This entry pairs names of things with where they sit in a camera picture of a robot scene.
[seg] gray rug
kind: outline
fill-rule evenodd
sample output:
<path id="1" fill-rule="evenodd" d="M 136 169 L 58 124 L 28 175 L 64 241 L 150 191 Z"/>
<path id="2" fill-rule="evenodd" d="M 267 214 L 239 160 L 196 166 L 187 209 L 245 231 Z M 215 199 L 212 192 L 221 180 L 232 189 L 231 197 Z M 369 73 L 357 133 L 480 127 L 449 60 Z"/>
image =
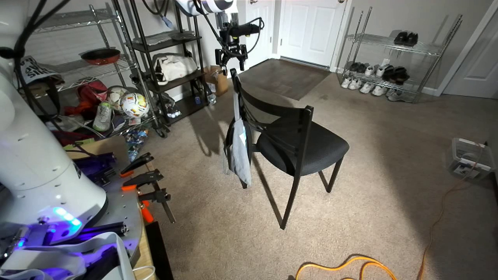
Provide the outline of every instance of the gray rug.
<path id="1" fill-rule="evenodd" d="M 321 68 L 268 59 L 245 71 L 242 79 L 245 83 L 251 83 L 263 91 L 301 99 L 326 76 L 329 76 L 329 71 Z"/>

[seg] chair backrest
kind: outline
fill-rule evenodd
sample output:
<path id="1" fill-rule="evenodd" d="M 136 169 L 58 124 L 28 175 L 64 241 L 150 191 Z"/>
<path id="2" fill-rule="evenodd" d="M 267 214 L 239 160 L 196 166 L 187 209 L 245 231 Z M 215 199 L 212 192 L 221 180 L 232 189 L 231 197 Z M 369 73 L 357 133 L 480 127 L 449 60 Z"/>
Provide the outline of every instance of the chair backrest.
<path id="1" fill-rule="evenodd" d="M 232 74 L 232 82 L 237 93 L 237 96 L 234 97 L 240 97 L 240 113 L 245 122 L 248 122 L 246 127 L 248 129 L 256 127 L 260 132 L 270 129 L 271 133 L 268 135 L 271 135 L 273 144 L 277 149 L 282 149 L 282 152 L 296 157 L 296 169 L 301 169 L 302 160 L 309 146 L 313 107 L 312 105 L 284 107 L 284 105 L 265 102 L 243 88 L 235 68 L 231 69 L 231 74 Z M 271 122 L 260 121 L 254 108 L 274 115 L 277 118 Z"/>

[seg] door frame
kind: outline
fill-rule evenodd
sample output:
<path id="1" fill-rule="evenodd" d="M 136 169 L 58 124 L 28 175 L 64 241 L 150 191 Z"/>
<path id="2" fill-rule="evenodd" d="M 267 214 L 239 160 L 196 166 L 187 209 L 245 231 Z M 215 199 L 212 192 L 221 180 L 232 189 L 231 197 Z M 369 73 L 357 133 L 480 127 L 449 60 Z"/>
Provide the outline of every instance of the door frame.
<path id="1" fill-rule="evenodd" d="M 488 26 L 488 23 L 492 20 L 492 17 L 495 15 L 495 12 L 498 12 L 498 0 L 494 0 L 486 13 L 483 15 L 480 24 L 477 26 L 477 29 L 472 32 L 469 41 L 466 43 L 464 49 L 459 52 L 459 55 L 455 59 L 455 62 L 452 63 L 449 73 L 445 74 L 445 77 L 442 79 L 442 82 L 439 83 L 439 87 L 436 88 L 436 96 L 441 96 L 444 93 L 444 90 L 449 87 L 449 83 L 452 82 L 452 79 L 456 76 L 456 71 L 461 68 L 461 65 L 464 63 L 466 57 L 469 55 L 470 49 L 474 48 L 474 45 L 478 41 L 478 38 L 481 37 L 484 27 Z"/>
<path id="2" fill-rule="evenodd" d="M 274 49 L 276 49 L 276 57 L 282 57 L 281 55 L 281 27 L 282 27 L 282 1 L 285 0 L 277 0 L 276 1 L 276 6 L 274 6 Z M 338 31 L 338 35 L 337 35 L 337 43 L 335 43 L 335 48 L 332 51 L 332 60 L 330 60 L 330 65 L 329 65 L 329 71 L 337 71 L 338 69 L 338 60 L 340 60 L 340 54 L 341 54 L 341 48 L 344 45 L 344 38 L 346 38 L 346 32 L 347 32 L 347 21 L 349 21 L 349 17 L 352 15 L 352 7 L 354 7 L 354 0 L 344 0 L 346 4 L 344 6 L 344 10 L 343 10 L 343 18 L 341 18 L 341 24 L 340 24 L 340 31 Z"/>

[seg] chair leg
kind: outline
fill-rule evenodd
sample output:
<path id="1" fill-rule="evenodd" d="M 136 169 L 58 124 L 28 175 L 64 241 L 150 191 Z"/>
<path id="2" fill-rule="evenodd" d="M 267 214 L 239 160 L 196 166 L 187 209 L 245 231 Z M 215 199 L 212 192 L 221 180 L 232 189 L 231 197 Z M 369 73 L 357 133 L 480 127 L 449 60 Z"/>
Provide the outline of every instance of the chair leg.
<path id="1" fill-rule="evenodd" d="M 295 177 L 295 181 L 293 181 L 293 189 L 291 189 L 291 194 L 290 194 L 290 200 L 287 202 L 285 213 L 284 213 L 284 219 L 282 219 L 282 222 L 281 222 L 281 228 L 282 228 L 282 230 L 285 230 L 287 220 L 290 219 L 291 208 L 293 208 L 295 197 L 296 197 L 296 192 L 298 192 L 298 186 L 299 186 L 299 180 L 301 180 L 301 175 L 296 175 L 296 177 Z"/>
<path id="2" fill-rule="evenodd" d="M 333 186 L 333 183 L 337 181 L 340 167 L 341 167 L 341 164 L 343 164 L 343 158 L 340 158 L 340 160 L 337 161 L 337 166 L 333 167 L 332 177 L 330 177 L 330 180 L 329 180 L 329 183 L 327 183 L 327 186 L 326 186 L 327 192 L 332 191 L 332 186 Z"/>

